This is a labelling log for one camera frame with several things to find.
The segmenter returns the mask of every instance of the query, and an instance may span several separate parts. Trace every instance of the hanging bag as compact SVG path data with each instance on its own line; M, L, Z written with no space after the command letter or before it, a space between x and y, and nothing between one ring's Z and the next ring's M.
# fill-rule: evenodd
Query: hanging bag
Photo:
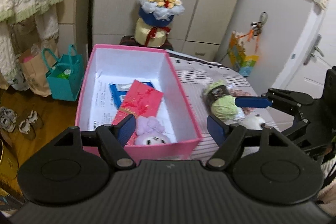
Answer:
M46 51L56 60L56 63L52 68L50 68L46 62ZM43 49L42 57L48 68L48 72L45 76L49 83L52 98L56 100L76 101L84 77L82 55L77 54L74 45L70 45L68 55L63 54L60 59L57 59L53 52L48 48Z

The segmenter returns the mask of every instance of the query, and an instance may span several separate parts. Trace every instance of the yarn label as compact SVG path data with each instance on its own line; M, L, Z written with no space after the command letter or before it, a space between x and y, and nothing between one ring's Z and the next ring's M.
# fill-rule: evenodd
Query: yarn label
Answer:
M229 95L229 91L227 90L227 87L224 85L217 86L209 91L207 95L207 103L209 106L211 106L219 98L222 98L223 96L226 96L226 95Z

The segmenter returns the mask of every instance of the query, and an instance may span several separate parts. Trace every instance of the red bow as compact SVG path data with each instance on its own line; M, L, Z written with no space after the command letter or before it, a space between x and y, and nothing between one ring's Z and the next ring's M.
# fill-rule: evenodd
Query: red bow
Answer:
M153 39L153 38L156 37L156 32L158 31L158 29L164 30L166 32L166 34L169 34L169 32L170 32L169 27L153 27L147 35L147 39L146 39L146 42L145 42L145 45L144 45L145 47L148 46L148 42L149 42L150 39Z

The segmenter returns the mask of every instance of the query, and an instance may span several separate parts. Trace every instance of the white wall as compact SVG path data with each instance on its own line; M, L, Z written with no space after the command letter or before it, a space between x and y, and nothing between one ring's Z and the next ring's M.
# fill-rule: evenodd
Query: white wall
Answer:
M314 8L312 0L238 0L217 60L225 54L233 30L248 32L250 23L258 21L261 12L267 12L268 21L260 37L260 59L248 77L258 94L265 92L283 70Z

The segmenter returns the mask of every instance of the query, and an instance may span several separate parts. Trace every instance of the green item in bag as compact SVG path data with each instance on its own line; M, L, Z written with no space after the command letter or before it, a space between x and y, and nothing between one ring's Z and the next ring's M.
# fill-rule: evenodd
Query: green item in bag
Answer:
M60 73L59 75L57 75L57 78L69 79L69 75L70 74L71 74L71 69L66 69L65 71L63 71L62 73Z

